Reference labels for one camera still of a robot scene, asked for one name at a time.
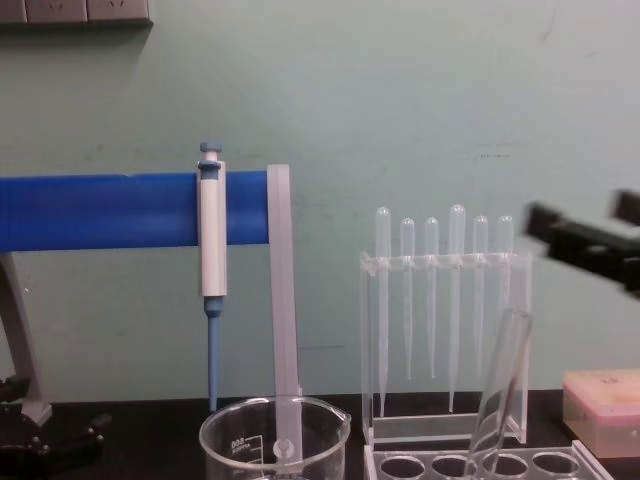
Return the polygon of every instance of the black robotic claw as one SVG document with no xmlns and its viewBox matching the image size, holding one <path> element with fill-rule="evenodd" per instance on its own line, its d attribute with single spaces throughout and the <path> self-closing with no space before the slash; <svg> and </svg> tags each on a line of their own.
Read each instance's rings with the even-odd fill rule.
<svg viewBox="0 0 640 480">
<path fill-rule="evenodd" d="M 102 415 L 82 434 L 54 445 L 30 418 L 4 407 L 0 409 L 0 478 L 44 480 L 97 461 L 110 423 L 111 417 Z"/>
<path fill-rule="evenodd" d="M 614 218 L 640 225 L 640 196 L 617 194 Z M 529 206 L 524 232 L 548 245 L 547 256 L 624 285 L 640 298 L 640 240 L 569 220 L 539 203 Z"/>
</svg>

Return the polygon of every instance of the transfer pipette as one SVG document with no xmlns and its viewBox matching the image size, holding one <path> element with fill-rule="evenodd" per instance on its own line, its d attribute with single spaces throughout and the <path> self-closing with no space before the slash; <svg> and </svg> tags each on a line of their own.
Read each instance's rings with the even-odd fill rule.
<svg viewBox="0 0 640 480">
<path fill-rule="evenodd" d="M 449 254 L 451 268 L 451 324 L 449 325 L 449 412 L 453 412 L 453 395 L 458 377 L 460 354 L 460 269 L 464 254 L 465 211 L 462 205 L 454 205 L 449 212 Z"/>
<path fill-rule="evenodd" d="M 376 212 L 376 257 L 380 279 L 378 282 L 378 383 L 380 387 L 380 416 L 384 417 L 384 400 L 389 374 L 389 257 L 391 256 L 391 213 L 385 207 Z"/>
<path fill-rule="evenodd" d="M 400 255 L 402 256 L 402 290 L 404 316 L 404 348 L 407 356 L 407 380 L 411 380 L 411 352 L 413 349 L 413 257 L 416 253 L 416 232 L 412 219 L 400 225 Z"/>
<path fill-rule="evenodd" d="M 498 277 L 499 311 L 502 312 L 509 306 L 509 287 L 511 284 L 511 254 L 513 253 L 513 219 L 509 216 L 500 217 L 498 220 L 496 247 L 503 254 L 502 265 Z"/>
<path fill-rule="evenodd" d="M 484 329 L 484 264 L 489 242 L 489 222 L 487 217 L 479 216 L 473 221 L 473 253 L 475 254 L 475 273 L 473 289 L 473 324 L 475 328 L 476 367 L 478 378 L 482 374 L 482 331 Z"/>
<path fill-rule="evenodd" d="M 436 256 L 439 252 L 438 220 L 431 217 L 424 224 L 424 251 L 427 259 L 427 335 L 431 378 L 436 378 Z"/>
</svg>

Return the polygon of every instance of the transparent acrylic stand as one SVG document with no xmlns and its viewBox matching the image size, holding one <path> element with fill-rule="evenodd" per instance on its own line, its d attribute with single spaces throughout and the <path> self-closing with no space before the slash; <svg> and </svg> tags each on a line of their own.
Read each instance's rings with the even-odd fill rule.
<svg viewBox="0 0 640 480">
<path fill-rule="evenodd" d="M 463 207 L 451 208 L 442 242 L 436 219 L 422 225 L 416 242 L 412 219 L 394 222 L 400 251 L 392 252 L 391 215 L 379 209 L 375 255 L 360 259 L 362 414 L 371 447 L 469 439 L 501 313 L 531 312 L 532 259 L 514 250 L 511 217 L 498 219 L 493 235 L 476 217 L 467 250 Z M 527 345 L 506 432 L 521 443 L 528 353 Z"/>
</svg>

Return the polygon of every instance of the wall socket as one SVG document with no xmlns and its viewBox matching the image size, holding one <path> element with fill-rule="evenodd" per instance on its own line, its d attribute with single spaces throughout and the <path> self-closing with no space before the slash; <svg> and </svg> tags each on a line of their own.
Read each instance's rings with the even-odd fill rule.
<svg viewBox="0 0 640 480">
<path fill-rule="evenodd" d="M 87 0 L 90 22 L 149 20 L 148 0 Z"/>
<path fill-rule="evenodd" d="M 26 0 L 26 6 L 29 23 L 87 23 L 86 0 Z"/>
<path fill-rule="evenodd" d="M 0 25 L 27 23 L 24 0 L 0 0 Z"/>
</svg>

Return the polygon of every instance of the pink tip box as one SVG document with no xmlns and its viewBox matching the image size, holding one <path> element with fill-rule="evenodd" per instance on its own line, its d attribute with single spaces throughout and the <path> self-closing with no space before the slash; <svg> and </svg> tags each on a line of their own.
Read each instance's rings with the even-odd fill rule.
<svg viewBox="0 0 640 480">
<path fill-rule="evenodd" d="M 639 457 L 640 370 L 567 372 L 563 419 L 596 457 Z"/>
</svg>

